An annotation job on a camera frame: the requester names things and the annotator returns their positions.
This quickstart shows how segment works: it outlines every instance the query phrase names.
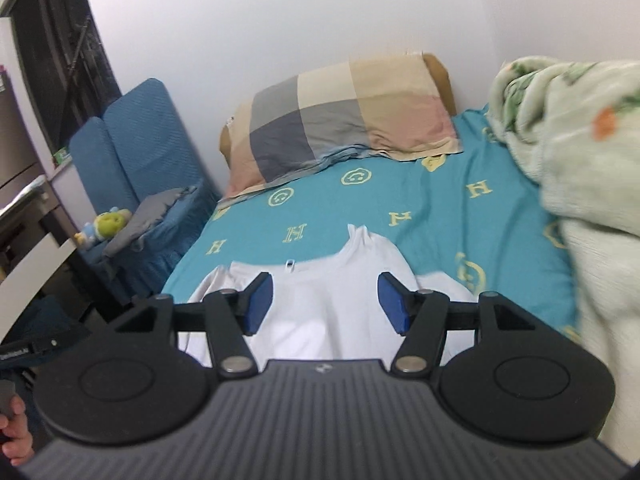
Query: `pillow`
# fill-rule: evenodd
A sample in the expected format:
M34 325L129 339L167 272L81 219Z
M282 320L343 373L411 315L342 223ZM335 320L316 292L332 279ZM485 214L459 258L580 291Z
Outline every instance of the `pillow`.
M433 54L422 54L422 60L429 69L433 82L436 83L436 88L438 89L444 107L450 116L454 116L458 112L456 111L456 101L453 97L453 90L451 89L447 69L444 68L444 65ZM220 153L224 155L226 164L230 166L231 139L229 139L229 129L226 125L220 132Z
M299 74L240 105L225 128L221 146L228 145L231 176L219 207L347 158L415 160L461 151L421 54Z

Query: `gray plastic base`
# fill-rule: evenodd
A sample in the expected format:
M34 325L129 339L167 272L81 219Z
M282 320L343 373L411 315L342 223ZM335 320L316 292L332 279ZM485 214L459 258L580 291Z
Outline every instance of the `gray plastic base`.
M427 384L393 378L378 361L272 361L256 378L223 383L195 420L159 440L121 449L56 440L22 468L32 480L614 480L627 469L595 440L553 449L484 440Z

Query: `white wall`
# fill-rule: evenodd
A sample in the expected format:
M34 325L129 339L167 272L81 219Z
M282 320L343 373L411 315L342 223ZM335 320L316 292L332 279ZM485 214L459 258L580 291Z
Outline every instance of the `white wall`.
M220 187L218 134L237 104L296 73L354 57L436 53L458 108L498 69L482 0L89 0L123 92L162 80Z
M638 59L640 0L485 0L500 61Z
M61 168L51 180L53 190L78 230L93 222L96 211L87 196L78 170L73 164Z

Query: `blue sofa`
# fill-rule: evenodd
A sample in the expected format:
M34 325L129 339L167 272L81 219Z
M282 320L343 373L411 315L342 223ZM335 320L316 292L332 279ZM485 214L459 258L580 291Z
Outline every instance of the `blue sofa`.
M121 303L133 295L159 293L219 199L164 85L148 79L123 95L102 118L91 118L80 128L69 151L98 214L114 206L135 212L147 196L195 187L144 235L142 248L130 246L109 260L102 256L106 242L84 252Z

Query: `human hand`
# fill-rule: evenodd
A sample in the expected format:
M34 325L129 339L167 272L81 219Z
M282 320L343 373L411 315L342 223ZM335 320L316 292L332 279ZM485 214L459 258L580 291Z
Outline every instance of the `human hand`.
M33 456L33 437L27 428L24 401L14 395L10 404L14 410L14 418L9 420L4 415L0 415L0 430L11 439L2 445L2 452L11 460L11 465L16 466L24 464Z

